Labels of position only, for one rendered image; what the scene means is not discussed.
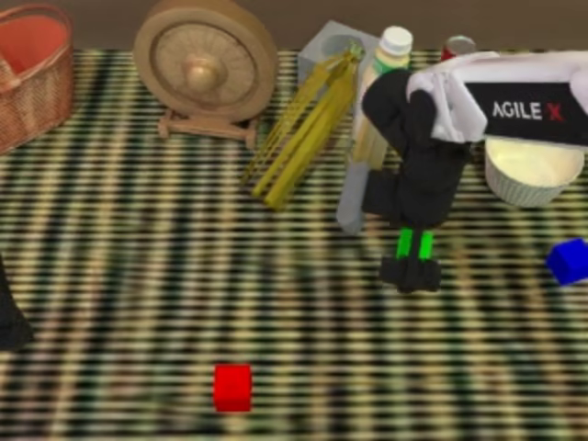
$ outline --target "wooden base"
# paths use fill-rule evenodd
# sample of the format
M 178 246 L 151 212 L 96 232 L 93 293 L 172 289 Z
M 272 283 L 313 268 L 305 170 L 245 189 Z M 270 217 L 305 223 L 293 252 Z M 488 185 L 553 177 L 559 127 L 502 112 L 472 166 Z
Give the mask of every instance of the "wooden base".
M 194 135 L 213 136 L 245 141 L 249 150 L 255 149 L 258 118 L 251 119 L 245 128 L 236 126 L 224 119 L 206 117 L 183 117 L 167 109 L 159 120 L 157 129 L 162 138 L 168 138 L 170 132 L 192 133 Z

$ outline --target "brown basket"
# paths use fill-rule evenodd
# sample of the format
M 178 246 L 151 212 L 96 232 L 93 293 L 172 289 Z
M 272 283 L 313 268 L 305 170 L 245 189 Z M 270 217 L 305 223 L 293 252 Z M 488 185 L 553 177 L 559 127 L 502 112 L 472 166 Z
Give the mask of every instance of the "brown basket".
M 0 154 L 72 114 L 72 26 L 61 9 L 26 5 L 0 13 Z

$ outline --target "wooden wheel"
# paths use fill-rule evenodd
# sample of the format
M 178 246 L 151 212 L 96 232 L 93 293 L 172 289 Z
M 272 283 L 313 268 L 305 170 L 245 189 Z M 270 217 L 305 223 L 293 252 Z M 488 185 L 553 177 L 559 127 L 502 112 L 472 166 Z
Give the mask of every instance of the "wooden wheel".
M 251 119 L 276 85 L 271 36 L 230 0 L 163 0 L 139 30 L 133 56 L 146 87 L 187 117 Z

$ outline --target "white bottle cap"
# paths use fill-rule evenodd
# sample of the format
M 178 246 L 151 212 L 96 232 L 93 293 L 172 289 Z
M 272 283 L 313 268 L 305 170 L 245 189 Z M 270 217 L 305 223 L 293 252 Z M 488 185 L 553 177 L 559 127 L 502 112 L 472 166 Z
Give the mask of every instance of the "white bottle cap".
M 390 26 L 384 30 L 379 46 L 390 55 L 408 55 L 413 50 L 413 34 L 405 28 Z

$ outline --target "can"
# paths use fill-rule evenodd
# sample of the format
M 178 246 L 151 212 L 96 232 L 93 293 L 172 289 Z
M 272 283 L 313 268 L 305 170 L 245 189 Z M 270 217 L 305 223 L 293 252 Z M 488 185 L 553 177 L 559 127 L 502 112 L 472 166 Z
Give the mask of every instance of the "can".
M 457 35 L 446 41 L 445 46 L 443 47 L 441 61 L 444 62 L 445 60 L 449 60 L 450 58 L 459 55 L 473 53 L 476 50 L 476 43 L 474 40 L 469 37 L 464 37 L 463 35 Z

